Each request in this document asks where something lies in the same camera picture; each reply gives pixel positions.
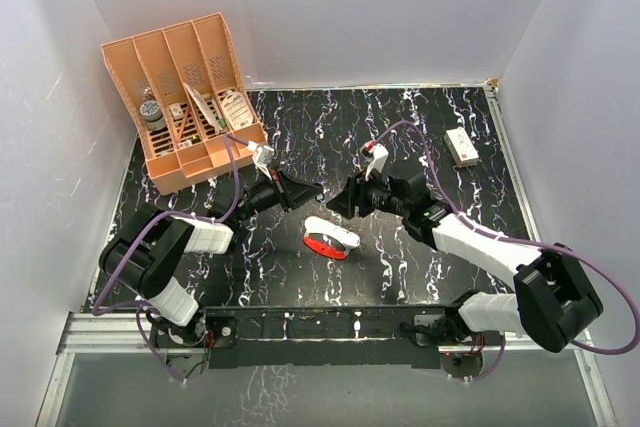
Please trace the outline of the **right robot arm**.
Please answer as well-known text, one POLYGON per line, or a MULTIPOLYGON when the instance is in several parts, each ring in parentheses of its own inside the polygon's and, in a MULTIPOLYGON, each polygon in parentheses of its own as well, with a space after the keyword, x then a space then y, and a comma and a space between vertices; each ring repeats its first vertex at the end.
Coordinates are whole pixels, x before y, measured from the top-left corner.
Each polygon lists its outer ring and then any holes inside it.
POLYGON ((479 228, 467 227, 431 194, 422 174, 361 172, 327 207, 346 219, 376 210, 397 215, 414 240, 474 264, 511 288, 509 294, 470 290, 460 296, 424 328, 436 340, 466 344, 486 331, 510 332, 558 353, 603 312, 577 260, 554 248, 522 245, 496 232, 484 236, 479 228))

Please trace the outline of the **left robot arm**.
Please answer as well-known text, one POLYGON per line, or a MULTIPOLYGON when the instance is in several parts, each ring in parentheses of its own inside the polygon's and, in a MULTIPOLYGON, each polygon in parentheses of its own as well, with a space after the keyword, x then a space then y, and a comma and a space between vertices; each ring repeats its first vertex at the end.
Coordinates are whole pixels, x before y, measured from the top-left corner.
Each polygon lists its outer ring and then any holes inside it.
POLYGON ((110 281, 139 297, 158 331, 176 343, 199 345, 207 330, 203 307, 175 277, 183 255, 226 254, 244 242, 254 215, 276 206, 289 212, 323 196, 320 183, 275 168, 248 189, 235 178, 232 200, 214 204, 206 216, 145 204, 106 245, 98 265, 110 281))

